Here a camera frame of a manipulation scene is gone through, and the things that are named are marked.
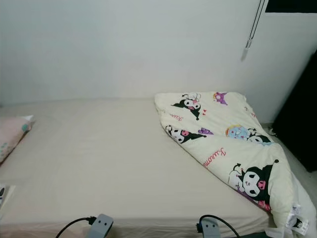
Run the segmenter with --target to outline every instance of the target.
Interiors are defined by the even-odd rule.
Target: pillow
[[[0,163],[31,129],[32,118],[33,116],[0,117]]]

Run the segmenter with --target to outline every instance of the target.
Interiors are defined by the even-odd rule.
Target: blue cartoon character
[[[272,142],[265,135],[261,135],[255,128],[246,129],[241,125],[232,125],[225,132],[227,137],[234,139],[243,139],[250,142],[260,143],[262,145],[270,145]]]
[[[200,135],[200,134],[191,133],[186,130],[180,130],[170,125],[166,126],[165,130],[170,135],[170,137],[172,137],[179,144],[183,144],[189,139],[194,140],[200,137],[207,137],[206,135]]]
[[[218,93],[216,92],[214,95],[213,95],[213,100],[215,102],[218,102],[218,103],[221,103],[221,104],[224,104],[224,105],[227,105],[228,104],[226,103],[226,101],[224,100],[224,96],[226,95],[227,93]]]
[[[199,120],[198,116],[200,114],[199,110],[201,108],[199,102],[200,97],[201,95],[198,93],[183,94],[180,102],[175,103],[172,106],[190,110],[190,112],[196,117],[196,120]]]
[[[272,165],[266,165],[262,169],[250,167],[246,171],[243,169],[237,171],[236,168],[241,164],[236,164],[229,174],[228,185],[246,195],[258,206],[270,211],[268,182],[273,165],[278,162],[278,160],[274,160]]]

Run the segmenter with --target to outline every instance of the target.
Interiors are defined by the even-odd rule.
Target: white wall
[[[317,47],[317,14],[257,0],[0,0],[3,104],[238,91],[273,121]]]

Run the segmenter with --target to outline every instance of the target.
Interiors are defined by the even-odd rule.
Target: mattress
[[[152,99],[70,100],[5,107],[36,122],[0,167],[15,189],[0,210],[0,237],[54,237],[68,222],[104,213],[113,238],[202,237],[219,216],[240,235],[271,216],[196,162],[162,130]],[[219,223],[223,237],[233,236]],[[80,222],[63,237],[84,237]]]

